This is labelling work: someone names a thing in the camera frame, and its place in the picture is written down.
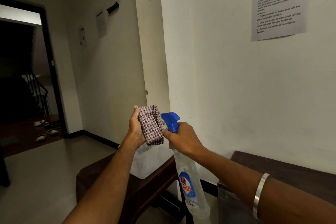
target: checkered cloth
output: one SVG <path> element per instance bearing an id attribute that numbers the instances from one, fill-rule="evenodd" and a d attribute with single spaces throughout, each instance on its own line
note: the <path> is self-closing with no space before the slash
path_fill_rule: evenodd
<path id="1" fill-rule="evenodd" d="M 138 120 L 147 145 L 159 145 L 165 142 L 162 133 L 164 130 L 162 118 L 156 105 L 140 107 Z"/>

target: blue spray nozzle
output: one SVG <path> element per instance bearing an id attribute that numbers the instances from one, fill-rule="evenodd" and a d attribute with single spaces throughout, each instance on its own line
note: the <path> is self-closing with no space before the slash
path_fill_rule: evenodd
<path id="1" fill-rule="evenodd" d="M 168 130 L 171 133 L 177 133 L 179 125 L 177 123 L 180 120 L 180 117 L 174 112 L 162 113 L 161 118 L 166 123 Z"/>

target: silver bangle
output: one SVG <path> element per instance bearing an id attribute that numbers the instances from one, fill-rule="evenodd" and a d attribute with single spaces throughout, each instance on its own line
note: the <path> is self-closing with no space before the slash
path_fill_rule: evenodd
<path id="1" fill-rule="evenodd" d="M 260 179 L 257 191 L 255 192 L 254 203 L 253 203 L 253 216 L 256 219 L 258 219 L 258 205 L 259 205 L 260 195 L 261 195 L 261 192 L 263 191 L 263 187 L 264 187 L 265 181 L 268 176 L 269 174 L 267 173 L 265 173 L 262 176 L 262 178 Z"/>

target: task instruction sheet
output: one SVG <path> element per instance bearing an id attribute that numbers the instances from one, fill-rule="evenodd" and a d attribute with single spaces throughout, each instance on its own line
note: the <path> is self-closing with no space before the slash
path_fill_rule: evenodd
<path id="1" fill-rule="evenodd" d="M 251 41 L 306 32 L 307 3 L 308 0 L 253 0 Z"/>

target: plastic bag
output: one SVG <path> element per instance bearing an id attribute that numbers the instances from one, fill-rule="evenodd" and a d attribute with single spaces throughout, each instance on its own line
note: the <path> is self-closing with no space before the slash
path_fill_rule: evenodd
<path id="1" fill-rule="evenodd" d="M 173 156 L 173 151 L 169 149 L 169 142 L 165 139 L 164 144 L 147 145 L 144 143 L 135 152 L 131 174 L 145 179 L 160 166 L 162 166 L 168 159 Z"/>

